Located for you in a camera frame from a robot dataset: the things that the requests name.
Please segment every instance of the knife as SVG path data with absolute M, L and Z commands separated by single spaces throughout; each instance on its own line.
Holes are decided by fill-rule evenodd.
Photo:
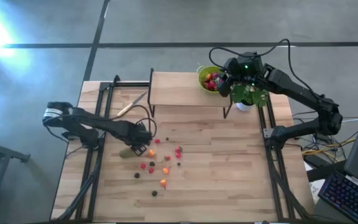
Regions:
M 144 95 L 146 95 L 147 91 L 145 91 L 144 93 L 142 93 L 138 98 L 136 98 L 136 100 L 134 100 L 132 103 L 130 103 L 128 106 L 126 106 L 124 109 L 122 109 L 117 116 L 122 115 L 123 113 L 125 113 L 126 111 L 128 111 L 131 106 L 135 105 L 137 102 L 139 102 L 139 100 L 141 100 L 143 98 Z

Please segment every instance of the wooden shelf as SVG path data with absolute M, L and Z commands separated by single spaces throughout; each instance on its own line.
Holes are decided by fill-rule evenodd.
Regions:
M 150 104 L 154 106 L 228 107 L 230 97 L 202 89 L 193 72 L 152 72 Z

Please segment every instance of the potted plant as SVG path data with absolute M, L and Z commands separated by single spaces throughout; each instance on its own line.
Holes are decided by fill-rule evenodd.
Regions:
M 242 111 L 249 111 L 252 105 L 266 105 L 268 91 L 252 85 L 236 85 L 232 91 L 233 102 Z

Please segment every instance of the green bowl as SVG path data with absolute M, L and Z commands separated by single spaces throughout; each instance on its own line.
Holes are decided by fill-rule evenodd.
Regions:
M 205 80 L 205 76 L 208 75 L 209 73 L 212 74 L 214 72 L 218 72 L 218 73 L 222 73 L 222 71 L 220 71 L 220 69 L 216 66 L 200 66 L 197 68 L 197 73 L 198 73 L 198 82 L 200 83 L 202 89 L 204 89 L 205 91 L 207 91 L 208 93 L 219 93 L 218 91 L 211 91 L 211 90 L 207 90 L 204 86 L 203 80 Z

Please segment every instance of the fruit bowl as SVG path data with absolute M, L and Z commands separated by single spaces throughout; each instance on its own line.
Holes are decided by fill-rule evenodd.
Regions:
M 219 93 L 218 84 L 222 82 L 219 78 L 219 75 L 222 74 L 222 71 L 215 66 L 200 66 L 197 68 L 198 73 L 198 82 L 201 87 L 209 93 Z

